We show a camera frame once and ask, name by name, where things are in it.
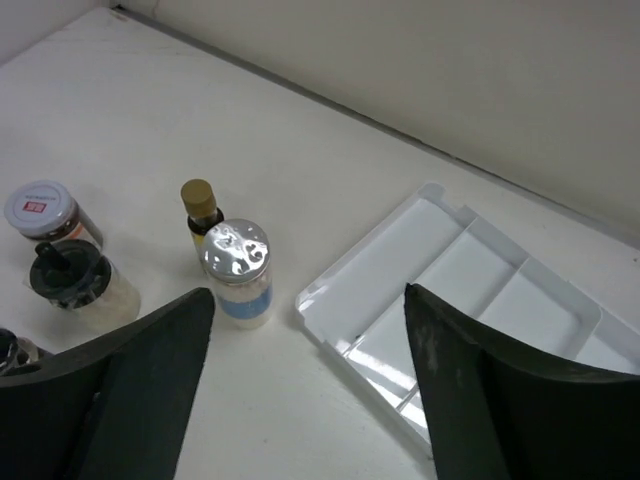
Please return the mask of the white lid brown spice jar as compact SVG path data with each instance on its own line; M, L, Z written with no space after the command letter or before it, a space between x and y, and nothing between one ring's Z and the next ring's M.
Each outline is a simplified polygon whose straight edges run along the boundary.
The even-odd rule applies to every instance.
M4 216L32 242L84 240L101 249L102 232L60 183L39 180L19 187L7 199Z

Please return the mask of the gold cap yellow label bottle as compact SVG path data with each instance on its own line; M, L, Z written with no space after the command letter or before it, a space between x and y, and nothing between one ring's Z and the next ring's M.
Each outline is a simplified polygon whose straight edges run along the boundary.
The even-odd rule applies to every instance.
M180 196L187 213L187 227L203 266L202 245L209 230L222 222L225 217L217 204L209 182L204 179L190 179L180 190Z

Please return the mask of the small black cap pepper bottle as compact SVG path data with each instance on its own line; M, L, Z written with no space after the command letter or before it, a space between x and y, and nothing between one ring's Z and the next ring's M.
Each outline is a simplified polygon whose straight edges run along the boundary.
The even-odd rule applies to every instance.
M52 354L26 337L16 336L11 330L0 330L0 376L10 377L38 371L40 362Z

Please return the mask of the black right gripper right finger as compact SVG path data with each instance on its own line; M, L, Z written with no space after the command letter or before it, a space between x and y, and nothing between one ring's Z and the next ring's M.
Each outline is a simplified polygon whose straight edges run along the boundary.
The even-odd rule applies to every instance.
M635 479L639 378L546 353L404 292L407 338L441 479Z

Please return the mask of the silver lid blue label shaker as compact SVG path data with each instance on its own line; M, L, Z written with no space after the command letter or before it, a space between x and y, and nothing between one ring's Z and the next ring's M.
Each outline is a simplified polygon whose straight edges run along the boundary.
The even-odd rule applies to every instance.
M271 248L264 230L250 220L224 220L204 236L200 253L219 309L240 328L264 325L273 299Z

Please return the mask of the black grinder top salt jar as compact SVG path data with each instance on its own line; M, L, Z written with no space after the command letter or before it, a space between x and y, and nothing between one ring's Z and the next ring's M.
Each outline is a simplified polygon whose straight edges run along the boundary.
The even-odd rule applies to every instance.
M37 244L25 283L54 307L101 333L135 321L140 312L138 290L89 241Z

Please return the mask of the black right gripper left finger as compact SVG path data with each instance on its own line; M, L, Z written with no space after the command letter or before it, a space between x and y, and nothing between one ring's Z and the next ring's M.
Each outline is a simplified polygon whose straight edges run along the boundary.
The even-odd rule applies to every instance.
M173 478L214 313L197 288L2 376L2 478Z

